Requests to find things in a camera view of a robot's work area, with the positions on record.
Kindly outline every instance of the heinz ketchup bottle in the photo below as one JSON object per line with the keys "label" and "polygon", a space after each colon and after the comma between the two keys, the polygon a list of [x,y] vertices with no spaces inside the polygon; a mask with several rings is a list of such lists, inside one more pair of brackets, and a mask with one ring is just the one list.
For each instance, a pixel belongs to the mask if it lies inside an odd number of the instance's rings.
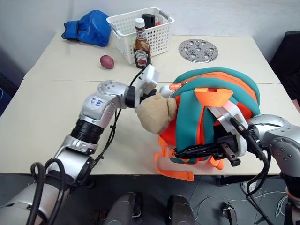
{"label": "heinz ketchup bottle", "polygon": [[144,69],[151,63],[151,47],[146,38],[145,21],[142,18],[135,19],[136,39],[133,48],[136,67]]}

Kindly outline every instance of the blue boxing glove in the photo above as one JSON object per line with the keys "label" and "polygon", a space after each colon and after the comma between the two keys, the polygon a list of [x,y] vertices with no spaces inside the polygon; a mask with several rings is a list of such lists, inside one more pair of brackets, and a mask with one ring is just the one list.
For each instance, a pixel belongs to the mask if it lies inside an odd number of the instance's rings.
{"label": "blue boxing glove", "polygon": [[90,11],[80,20],[65,23],[65,32],[61,37],[92,45],[107,46],[111,34],[111,28],[106,21],[107,17],[99,10]]}

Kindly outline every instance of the red potato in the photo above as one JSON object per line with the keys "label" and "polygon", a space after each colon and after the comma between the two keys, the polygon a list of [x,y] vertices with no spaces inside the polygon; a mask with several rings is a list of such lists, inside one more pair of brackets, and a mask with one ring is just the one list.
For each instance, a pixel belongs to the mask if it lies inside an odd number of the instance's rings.
{"label": "red potato", "polygon": [[102,56],[100,58],[100,63],[105,69],[112,69],[114,66],[113,59],[109,55]]}

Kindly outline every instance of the white table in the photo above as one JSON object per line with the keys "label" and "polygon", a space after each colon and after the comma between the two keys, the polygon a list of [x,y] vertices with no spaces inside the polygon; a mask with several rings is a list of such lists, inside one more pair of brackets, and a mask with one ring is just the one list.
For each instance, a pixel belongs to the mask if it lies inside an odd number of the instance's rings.
{"label": "white table", "polygon": [[[96,90],[98,83],[25,79],[0,118],[0,172],[29,173],[33,162],[45,163],[53,157],[74,127],[83,100]],[[258,87],[262,113],[276,114],[300,125],[300,116],[281,84],[258,84]],[[109,132],[110,129],[106,129],[101,135],[94,156],[103,149]],[[158,150],[158,136],[142,128],[133,109],[123,110],[115,139],[92,174],[157,174],[153,156]],[[240,159],[238,167],[231,167],[225,160],[222,171],[207,161],[180,165],[162,159],[159,165],[164,169],[191,170],[201,175],[250,175],[262,169],[262,163],[250,153]],[[279,168],[273,160],[269,174],[278,173]]]}
{"label": "white table", "polygon": [[[180,56],[179,44],[187,39],[198,38],[213,43],[218,49],[218,57],[210,63],[194,63]],[[251,37],[214,36],[170,36],[169,51],[152,58],[152,64],[160,72],[160,82],[171,83],[182,73],[192,69],[225,67],[238,70],[250,76],[256,83],[280,83],[262,53]],[[101,67],[99,59],[110,55],[115,61],[112,70]],[[108,47],[98,47],[84,43],[70,42],[56,34],[36,62],[26,74],[26,80],[58,81],[105,81],[130,82],[139,69],[128,64],[116,49],[114,39]]]}

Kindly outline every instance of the perforated metal disc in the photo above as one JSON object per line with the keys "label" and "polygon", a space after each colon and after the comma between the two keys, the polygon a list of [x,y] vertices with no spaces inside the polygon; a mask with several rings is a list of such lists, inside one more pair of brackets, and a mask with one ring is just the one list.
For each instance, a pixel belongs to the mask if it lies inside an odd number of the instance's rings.
{"label": "perforated metal disc", "polygon": [[198,63],[213,61],[218,56],[218,49],[211,42],[200,39],[186,40],[178,50],[183,58]]}

